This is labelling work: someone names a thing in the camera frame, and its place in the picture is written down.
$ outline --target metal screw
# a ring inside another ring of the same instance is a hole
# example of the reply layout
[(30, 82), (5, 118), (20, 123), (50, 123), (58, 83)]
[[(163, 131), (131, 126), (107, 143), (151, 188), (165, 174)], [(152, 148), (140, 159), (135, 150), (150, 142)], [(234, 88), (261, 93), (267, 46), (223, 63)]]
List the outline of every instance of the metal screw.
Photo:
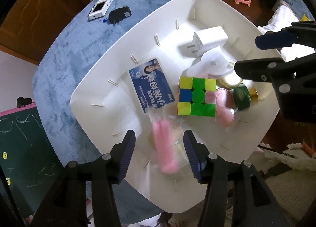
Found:
[(217, 159), (217, 155), (215, 153), (210, 153), (209, 158), (210, 159)]
[(275, 63), (275, 62), (271, 62), (271, 63), (268, 65), (268, 68), (273, 68), (273, 67), (276, 67), (276, 63)]
[(76, 161), (70, 161), (70, 162), (68, 163), (68, 166), (69, 166), (70, 168), (74, 168), (74, 167), (76, 167), (76, 165), (77, 165), (77, 162), (76, 162)]
[(286, 83), (286, 84), (283, 84), (279, 87), (279, 91), (281, 93), (287, 93), (291, 90), (291, 87)]
[(111, 155), (110, 154), (104, 154), (104, 155), (102, 155), (102, 159), (103, 160), (109, 160), (109, 159), (111, 159)]
[(252, 163), (249, 160), (244, 160), (244, 165), (247, 167), (251, 167)]

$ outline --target yellow square tile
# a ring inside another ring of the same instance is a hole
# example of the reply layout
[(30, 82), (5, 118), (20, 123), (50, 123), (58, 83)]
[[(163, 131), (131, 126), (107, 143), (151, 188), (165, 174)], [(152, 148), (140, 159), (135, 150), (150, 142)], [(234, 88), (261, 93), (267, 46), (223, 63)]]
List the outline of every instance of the yellow square tile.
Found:
[(178, 115), (189, 116), (191, 114), (191, 103), (189, 102), (178, 102)]
[(216, 80), (215, 79), (205, 79), (205, 90), (206, 91), (216, 91)]
[(192, 77), (180, 77), (179, 88), (191, 90), (193, 85)]

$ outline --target blue tablecloth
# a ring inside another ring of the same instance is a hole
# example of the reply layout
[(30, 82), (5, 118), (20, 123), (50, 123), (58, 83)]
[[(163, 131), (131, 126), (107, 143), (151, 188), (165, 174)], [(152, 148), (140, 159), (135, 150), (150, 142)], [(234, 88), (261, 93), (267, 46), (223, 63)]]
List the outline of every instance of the blue tablecloth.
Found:
[[(34, 98), (47, 136), (63, 165), (91, 162), (101, 154), (70, 109), (70, 97), (97, 60), (128, 30), (170, 0), (113, 0), (108, 13), (129, 6), (132, 16), (119, 25), (88, 21), (95, 0), (60, 33), (40, 63), (34, 78)], [(122, 224), (140, 222), (161, 213), (125, 180), (113, 187)], [(91, 198), (91, 185), (87, 184)]]

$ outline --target green chalkboard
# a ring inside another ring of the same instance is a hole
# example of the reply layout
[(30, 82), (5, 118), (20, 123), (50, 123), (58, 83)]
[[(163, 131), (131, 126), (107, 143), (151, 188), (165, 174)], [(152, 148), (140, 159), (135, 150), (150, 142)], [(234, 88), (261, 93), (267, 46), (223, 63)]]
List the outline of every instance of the green chalkboard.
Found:
[(36, 107), (0, 113), (0, 165), (22, 218), (36, 212), (64, 169)]

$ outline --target white basket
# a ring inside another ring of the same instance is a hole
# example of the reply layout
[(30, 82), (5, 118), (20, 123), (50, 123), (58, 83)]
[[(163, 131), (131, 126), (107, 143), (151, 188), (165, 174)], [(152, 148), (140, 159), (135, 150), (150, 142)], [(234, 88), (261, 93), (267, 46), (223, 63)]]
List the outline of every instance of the white basket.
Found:
[[(223, 1), (172, 0), (121, 37), (91, 68), (71, 97), (75, 117), (101, 154), (120, 143), (127, 130), (135, 131), (137, 149), (126, 180), (167, 212), (183, 212), (199, 203), (205, 197), (206, 185), (198, 184), (192, 174), (175, 180), (160, 172), (152, 162), (144, 167), (155, 152), (148, 143), (149, 118), (142, 113), (128, 75), (135, 67), (131, 56), (139, 63), (157, 58), (173, 93), (177, 94), (179, 77), (195, 60), (187, 49), (193, 33), (216, 26), (222, 26), (228, 35), (223, 48), (230, 62), (280, 57), (275, 49), (259, 50), (254, 40), (261, 33)], [(109, 79), (119, 86), (108, 82)], [(229, 129), (221, 127), (214, 118), (175, 116), (182, 128), (192, 130), (197, 141), (204, 143), (210, 152), (236, 163), (251, 155), (279, 110), (270, 84), (251, 81), (246, 84), (254, 85), (259, 98), (264, 100), (248, 111), (237, 112)]]

